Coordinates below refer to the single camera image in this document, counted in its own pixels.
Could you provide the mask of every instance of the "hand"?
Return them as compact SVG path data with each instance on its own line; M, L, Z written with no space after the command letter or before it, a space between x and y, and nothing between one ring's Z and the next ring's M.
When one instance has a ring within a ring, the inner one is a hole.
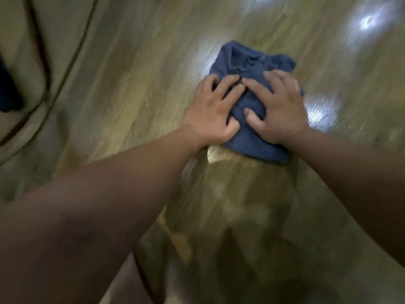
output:
M229 87L238 79L238 75L226 76L212 91L219 78L217 75L208 75L197 86L193 103L185 115L182 126L188 126L199 134L202 147L223 144L238 132L239 122L231 117L226 124L226 119L246 87L239 84L224 98Z
M285 141L308 127L308 114L304 107L301 89L296 79L284 71L274 70L263 73L270 82L273 93L253 79L243 79L246 85L266 107L263 121L251 109L243 113L246 122L266 142L284 144Z

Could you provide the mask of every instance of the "person's left hand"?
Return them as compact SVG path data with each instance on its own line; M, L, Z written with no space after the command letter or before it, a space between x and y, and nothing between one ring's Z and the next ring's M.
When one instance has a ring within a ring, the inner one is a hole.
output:
M208 75L197 86L193 103L185 115L182 126L189 126L197 132L202 139L202 145L223 144L238 132L239 122L231 117L226 124L226 119L246 87L239 84L224 98L226 91L238 79L238 75L226 76L212 91L219 78L217 75Z

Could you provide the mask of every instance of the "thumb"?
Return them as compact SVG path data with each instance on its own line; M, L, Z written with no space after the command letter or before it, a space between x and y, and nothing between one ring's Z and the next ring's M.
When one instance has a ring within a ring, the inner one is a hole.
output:
M243 114L245 116L248 125L256 131L258 135L265 129L265 122L260 120L260 118L249 108L243 109Z
M235 119L235 117L231 117L225 129L226 141L229 141L231 138L233 138L233 136L239 131L239 129L240 123Z

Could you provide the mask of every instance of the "bare skin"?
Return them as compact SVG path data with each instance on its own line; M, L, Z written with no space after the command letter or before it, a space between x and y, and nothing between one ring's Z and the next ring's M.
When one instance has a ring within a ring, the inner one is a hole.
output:
M299 85L289 74L265 72L274 93L215 75L197 87L181 127L158 140L89 164L27 193L0 213L0 290L5 303L97 303L141 235L157 217L186 163L205 145L232 138L231 107L245 86L267 109L248 124L307 162L362 227L405 265L401 217L405 160L308 126Z

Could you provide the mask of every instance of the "person's right hand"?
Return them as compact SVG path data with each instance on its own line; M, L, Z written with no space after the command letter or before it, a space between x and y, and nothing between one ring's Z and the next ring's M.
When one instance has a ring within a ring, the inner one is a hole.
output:
M308 114L304 107L298 81L289 73L279 70L265 71L273 93L253 79L243 79L242 83L261 100L266 107L266 117L262 121L251 109L243 113L246 122L266 142L284 144L285 141L308 126Z

